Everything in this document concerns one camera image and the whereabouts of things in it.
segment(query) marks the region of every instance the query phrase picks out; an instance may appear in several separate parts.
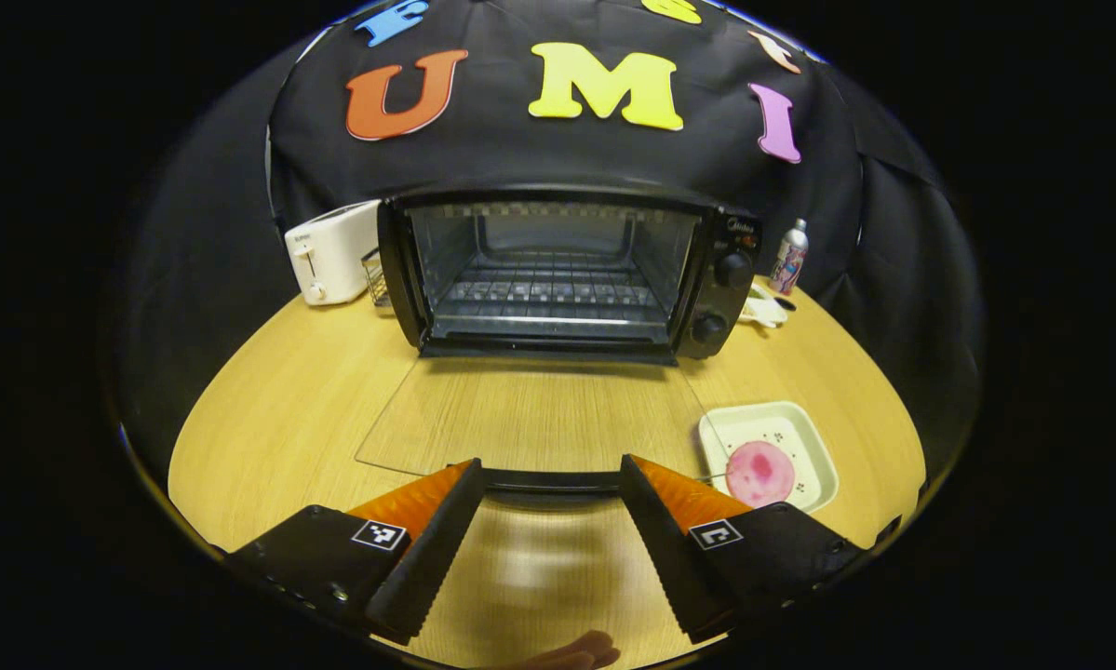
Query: pink food item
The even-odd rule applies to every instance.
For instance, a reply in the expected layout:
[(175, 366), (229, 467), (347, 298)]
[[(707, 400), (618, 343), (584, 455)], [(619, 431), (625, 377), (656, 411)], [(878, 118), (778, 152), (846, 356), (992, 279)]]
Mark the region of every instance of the pink food item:
[(793, 488), (793, 463), (769, 442), (748, 442), (728, 459), (727, 487), (753, 508), (785, 500)]

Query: yellow letter m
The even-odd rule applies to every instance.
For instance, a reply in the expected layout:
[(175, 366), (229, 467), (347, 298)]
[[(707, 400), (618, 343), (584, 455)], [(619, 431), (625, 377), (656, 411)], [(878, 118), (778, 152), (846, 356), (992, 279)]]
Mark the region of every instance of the yellow letter m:
[(665, 131), (681, 131), (684, 126), (673, 111), (670, 76), (677, 69), (673, 60), (628, 54), (616, 69), (608, 70), (581, 44), (546, 41), (533, 46), (532, 52), (546, 63), (541, 97), (529, 103), (529, 114), (536, 117), (570, 119), (583, 114), (583, 105), (574, 97), (574, 87), (578, 86), (600, 119), (608, 118), (625, 93), (631, 93), (628, 106), (619, 112), (629, 123)]

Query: toaster oven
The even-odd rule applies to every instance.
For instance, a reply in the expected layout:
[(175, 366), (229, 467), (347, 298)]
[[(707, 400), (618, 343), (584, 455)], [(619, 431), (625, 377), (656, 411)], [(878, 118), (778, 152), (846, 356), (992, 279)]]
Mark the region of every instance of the toaster oven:
[(421, 355), (676, 365), (735, 326), (761, 223), (687, 194), (506, 186), (383, 200), (378, 251)]

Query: black cloth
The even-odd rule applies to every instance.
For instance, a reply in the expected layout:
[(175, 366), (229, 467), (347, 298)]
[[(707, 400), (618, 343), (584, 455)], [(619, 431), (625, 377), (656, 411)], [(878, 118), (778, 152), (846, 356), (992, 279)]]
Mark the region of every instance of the black cloth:
[[(718, 11), (685, 26), (633, 2), (431, 3), (426, 20), (378, 47), (354, 25), (291, 47), (203, 118), (165, 172), (126, 257), (118, 327), (128, 437), (158, 479), (189, 409), (230, 355), (297, 294), (280, 231), (340, 207), (456, 178), (606, 174), (699, 192), (766, 221), (757, 271), (809, 221), (799, 285), (859, 341), (910, 409), (929, 475), (940, 475), (979, 402), (983, 300), (966, 234), (937, 171), (879, 103), (834, 67), (795, 52), (788, 73)], [(626, 55), (676, 64), (677, 132), (606, 119), (533, 118), (537, 42), (578, 42), (605, 67)], [(345, 127), (358, 74), (401, 65), (386, 108), (417, 102), (422, 56), (469, 50), (444, 114), (422, 131), (365, 142)], [(762, 153), (749, 82), (793, 100), (799, 164)], [(271, 121), (272, 203), (264, 183)]]

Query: orange letter u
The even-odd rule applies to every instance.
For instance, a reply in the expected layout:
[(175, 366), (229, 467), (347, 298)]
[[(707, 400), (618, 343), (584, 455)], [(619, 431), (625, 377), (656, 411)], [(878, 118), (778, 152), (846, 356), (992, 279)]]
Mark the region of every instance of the orange letter u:
[(346, 130), (358, 140), (385, 140), (396, 135), (407, 135), (421, 131), (442, 115), (451, 102), (451, 87), (454, 82), (454, 68), (459, 60), (465, 59), (468, 51), (455, 49), (439, 51), (417, 60), (416, 66), (425, 70), (425, 82), (422, 84), (421, 100), (412, 109), (387, 114), (384, 111), (384, 95), (388, 92), (388, 82), (401, 71), (400, 65), (363, 73), (346, 83), (350, 90), (350, 103), (346, 106)]

